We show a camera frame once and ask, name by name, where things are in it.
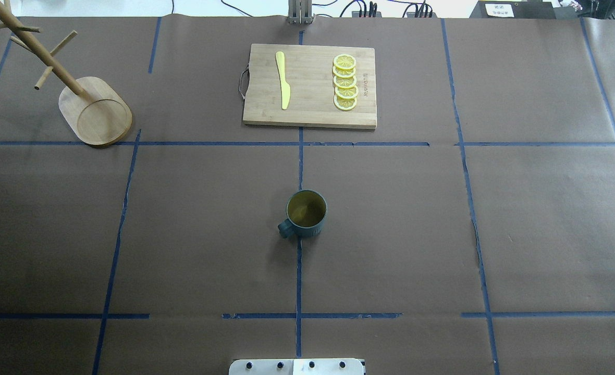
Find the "mug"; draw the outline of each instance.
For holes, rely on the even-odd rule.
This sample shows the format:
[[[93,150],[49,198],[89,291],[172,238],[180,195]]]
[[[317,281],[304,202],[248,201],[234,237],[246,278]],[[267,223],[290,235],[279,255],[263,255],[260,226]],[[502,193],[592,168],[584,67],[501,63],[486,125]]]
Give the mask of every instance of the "mug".
[[[300,190],[287,202],[286,220],[277,228],[282,238],[290,235],[312,237],[318,235],[324,227],[328,206],[326,199],[314,190]]]

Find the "lemon slice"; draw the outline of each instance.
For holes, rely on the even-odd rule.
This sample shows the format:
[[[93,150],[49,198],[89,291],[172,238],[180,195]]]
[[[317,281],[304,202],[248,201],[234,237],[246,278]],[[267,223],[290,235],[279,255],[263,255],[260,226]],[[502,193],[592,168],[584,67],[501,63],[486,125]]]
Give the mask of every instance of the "lemon slice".
[[[353,69],[356,66],[356,59],[352,55],[343,53],[333,59],[333,66],[343,70]]]
[[[333,77],[333,84],[341,89],[348,89],[356,86],[356,76],[349,78],[341,78],[338,76]]]
[[[341,99],[354,99],[358,96],[358,87],[353,86],[348,89],[343,89],[336,86],[336,95],[338,95]]]
[[[340,78],[353,77],[356,74],[356,68],[345,70],[345,69],[339,69],[337,67],[333,67],[333,74],[335,74],[336,77],[340,77]]]
[[[333,95],[333,104],[343,111],[349,111],[356,106],[356,98],[353,99],[342,99],[338,95]]]

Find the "white bracket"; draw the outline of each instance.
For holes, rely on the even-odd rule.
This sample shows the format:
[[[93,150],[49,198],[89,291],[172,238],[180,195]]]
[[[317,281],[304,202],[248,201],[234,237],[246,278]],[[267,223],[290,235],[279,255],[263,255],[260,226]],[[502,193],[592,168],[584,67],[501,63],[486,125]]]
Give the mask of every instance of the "white bracket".
[[[229,375],[365,375],[365,361],[356,358],[235,360]]]
[[[313,20],[312,0],[289,0],[289,23],[310,24]]]

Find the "mug handle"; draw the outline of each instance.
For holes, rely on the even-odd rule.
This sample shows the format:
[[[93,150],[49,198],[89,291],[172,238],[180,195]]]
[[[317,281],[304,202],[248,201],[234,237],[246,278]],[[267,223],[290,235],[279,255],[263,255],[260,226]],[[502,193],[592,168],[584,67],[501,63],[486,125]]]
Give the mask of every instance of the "mug handle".
[[[293,224],[291,223],[291,220],[286,219],[285,221],[282,221],[282,223],[280,223],[277,228],[279,229],[279,235],[282,236],[282,238],[287,238],[290,235],[293,235]]]

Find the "yellow knife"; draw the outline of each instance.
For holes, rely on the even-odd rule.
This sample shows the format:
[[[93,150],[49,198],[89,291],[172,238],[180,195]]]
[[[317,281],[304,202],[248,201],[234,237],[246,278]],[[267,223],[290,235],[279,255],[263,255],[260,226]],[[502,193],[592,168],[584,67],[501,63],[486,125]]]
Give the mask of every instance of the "yellow knife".
[[[276,52],[275,61],[277,62],[277,71],[279,72],[279,88],[282,92],[282,109],[287,109],[289,107],[289,98],[291,97],[291,86],[289,86],[284,76],[284,52]]]

